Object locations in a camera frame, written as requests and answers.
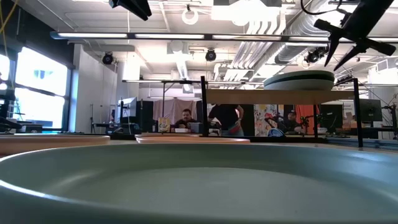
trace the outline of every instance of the ceiling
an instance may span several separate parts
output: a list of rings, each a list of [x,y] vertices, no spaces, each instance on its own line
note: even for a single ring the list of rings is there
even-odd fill
[[[213,0],[190,1],[192,8],[201,10],[199,20],[194,25],[188,25],[182,21],[182,12],[186,8],[184,4],[169,5],[172,1],[164,1],[165,18],[160,10],[159,3],[153,1],[150,5],[152,16],[148,21],[142,21],[134,14],[129,14],[127,19],[127,10],[117,7],[111,9],[102,2],[84,2],[72,0],[20,0],[19,5],[27,12],[31,13],[41,21],[53,27],[60,32],[176,32],[176,33],[222,33],[222,34],[242,34],[248,29],[248,26],[236,26],[231,21],[211,20],[210,12]],[[372,36],[397,36],[398,23],[398,0],[395,1],[389,12],[379,21],[377,26],[371,32]],[[299,12],[298,5],[291,5],[287,9],[287,21]],[[96,54],[103,54],[100,50],[105,45],[133,45],[141,54],[147,69],[143,73],[151,76],[155,73],[170,73],[176,69],[176,64],[166,56],[167,42],[164,40],[92,40],[91,49]],[[234,59],[239,49],[240,42],[206,42],[206,41],[188,41],[190,52],[193,53],[193,60],[187,61],[189,70],[208,70],[213,71],[216,63],[230,61]],[[205,54],[207,48],[215,48],[217,60],[206,62]],[[335,61],[324,68],[323,62],[311,66],[309,69],[333,70],[336,60],[339,60],[351,47],[348,44],[341,44],[335,54]],[[125,58],[127,52],[118,52],[117,58]],[[357,67],[367,60],[380,60],[382,57],[378,52],[368,50],[367,53],[360,55],[360,61],[353,59],[346,63],[337,73],[343,72],[345,68]],[[293,72],[303,70],[302,57],[299,57],[292,65],[287,66],[282,72]],[[356,71],[354,75],[359,78],[366,78],[368,72],[365,69]]]

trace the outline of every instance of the sage green plate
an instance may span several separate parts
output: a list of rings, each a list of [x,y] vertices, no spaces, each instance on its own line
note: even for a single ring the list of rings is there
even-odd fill
[[[1,223],[397,223],[398,157],[153,144],[0,161]]]

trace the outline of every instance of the man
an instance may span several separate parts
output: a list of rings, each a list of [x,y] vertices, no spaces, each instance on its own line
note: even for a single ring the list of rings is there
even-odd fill
[[[291,111],[287,115],[287,120],[285,121],[286,131],[285,132],[296,132],[301,133],[301,125],[296,121],[297,113]]]
[[[216,105],[211,109],[208,120],[217,118],[220,121],[223,136],[244,136],[241,127],[243,114],[244,110],[239,105]]]
[[[188,128],[188,123],[197,123],[196,120],[192,119],[192,113],[190,109],[182,111],[182,119],[175,123],[176,128]]]

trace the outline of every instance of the poster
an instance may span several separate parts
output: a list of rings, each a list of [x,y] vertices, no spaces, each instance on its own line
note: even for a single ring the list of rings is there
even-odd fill
[[[268,130],[271,128],[277,128],[277,123],[272,119],[266,118],[274,118],[277,116],[277,113],[284,113],[284,106],[279,105],[254,105],[254,133],[256,137],[266,137]]]

